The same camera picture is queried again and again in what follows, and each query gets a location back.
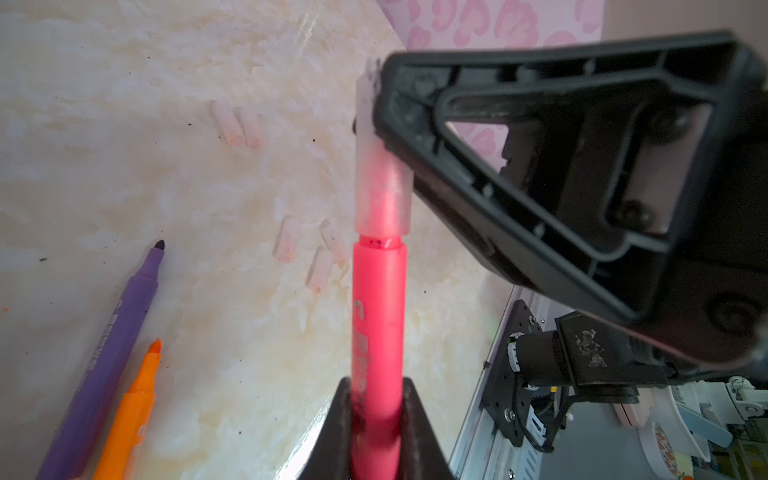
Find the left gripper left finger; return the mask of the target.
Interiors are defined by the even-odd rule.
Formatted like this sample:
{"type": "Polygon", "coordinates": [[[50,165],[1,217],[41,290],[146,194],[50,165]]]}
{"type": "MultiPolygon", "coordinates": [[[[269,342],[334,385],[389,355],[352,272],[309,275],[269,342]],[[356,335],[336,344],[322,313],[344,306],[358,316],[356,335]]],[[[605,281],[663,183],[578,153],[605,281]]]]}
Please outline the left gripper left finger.
{"type": "Polygon", "coordinates": [[[326,418],[299,480],[350,479],[352,406],[350,378],[343,378],[335,391],[326,418]]]}

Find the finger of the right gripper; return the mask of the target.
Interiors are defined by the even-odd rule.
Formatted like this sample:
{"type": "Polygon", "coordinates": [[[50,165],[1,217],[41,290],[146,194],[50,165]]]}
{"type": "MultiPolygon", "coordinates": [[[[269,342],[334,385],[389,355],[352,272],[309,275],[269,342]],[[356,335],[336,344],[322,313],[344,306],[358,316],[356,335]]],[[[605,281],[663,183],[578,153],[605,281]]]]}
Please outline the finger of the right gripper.
{"type": "Polygon", "coordinates": [[[373,125],[487,269],[714,369],[767,352],[767,63],[728,32],[399,52],[373,125]]]}

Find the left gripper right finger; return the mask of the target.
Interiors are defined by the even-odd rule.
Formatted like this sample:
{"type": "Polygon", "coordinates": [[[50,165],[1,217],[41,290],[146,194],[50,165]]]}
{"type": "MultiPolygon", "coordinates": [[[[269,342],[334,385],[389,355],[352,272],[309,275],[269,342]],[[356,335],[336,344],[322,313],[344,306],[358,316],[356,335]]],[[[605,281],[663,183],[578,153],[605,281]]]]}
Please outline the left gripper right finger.
{"type": "Polygon", "coordinates": [[[454,480],[413,381],[403,379],[399,479],[454,480]]]}

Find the pink pen group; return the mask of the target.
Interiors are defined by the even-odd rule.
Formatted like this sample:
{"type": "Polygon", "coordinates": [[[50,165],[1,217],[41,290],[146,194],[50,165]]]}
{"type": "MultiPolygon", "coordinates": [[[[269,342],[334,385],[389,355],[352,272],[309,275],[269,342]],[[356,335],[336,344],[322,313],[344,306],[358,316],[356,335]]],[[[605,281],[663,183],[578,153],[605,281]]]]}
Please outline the pink pen group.
{"type": "Polygon", "coordinates": [[[362,236],[353,249],[351,477],[394,479],[400,458],[407,246],[362,236]]]}

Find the purple pen group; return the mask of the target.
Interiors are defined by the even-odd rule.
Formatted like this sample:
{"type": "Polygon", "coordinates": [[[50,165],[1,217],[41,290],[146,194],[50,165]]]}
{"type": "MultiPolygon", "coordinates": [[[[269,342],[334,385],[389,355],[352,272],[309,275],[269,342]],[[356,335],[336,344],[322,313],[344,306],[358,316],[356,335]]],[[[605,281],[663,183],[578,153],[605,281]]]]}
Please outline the purple pen group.
{"type": "Polygon", "coordinates": [[[38,470],[38,479],[77,479],[87,465],[158,288],[163,240],[131,276],[38,470]]]}

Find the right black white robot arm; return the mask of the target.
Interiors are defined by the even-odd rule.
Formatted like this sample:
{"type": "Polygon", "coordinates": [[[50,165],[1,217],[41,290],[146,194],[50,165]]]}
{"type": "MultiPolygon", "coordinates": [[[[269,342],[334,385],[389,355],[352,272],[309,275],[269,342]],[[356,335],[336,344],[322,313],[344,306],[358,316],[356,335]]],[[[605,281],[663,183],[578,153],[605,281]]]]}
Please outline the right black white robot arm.
{"type": "Polygon", "coordinates": [[[728,32],[399,52],[373,125],[487,269],[561,304],[511,344],[596,397],[767,373],[767,64],[728,32]]]}

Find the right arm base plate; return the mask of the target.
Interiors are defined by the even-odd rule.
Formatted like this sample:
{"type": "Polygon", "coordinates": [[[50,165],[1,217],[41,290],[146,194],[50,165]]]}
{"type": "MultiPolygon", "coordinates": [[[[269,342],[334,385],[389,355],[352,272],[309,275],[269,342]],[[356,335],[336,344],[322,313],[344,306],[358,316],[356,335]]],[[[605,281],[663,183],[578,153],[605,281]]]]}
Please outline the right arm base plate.
{"type": "Polygon", "coordinates": [[[480,406],[513,446],[529,440],[542,453],[553,450],[554,436],[563,417],[557,414],[543,424],[541,440],[528,421],[536,416],[532,402],[552,387],[569,383],[564,350],[558,332],[544,331],[525,301],[511,303],[501,329],[500,343],[492,355],[489,376],[480,406]]]}

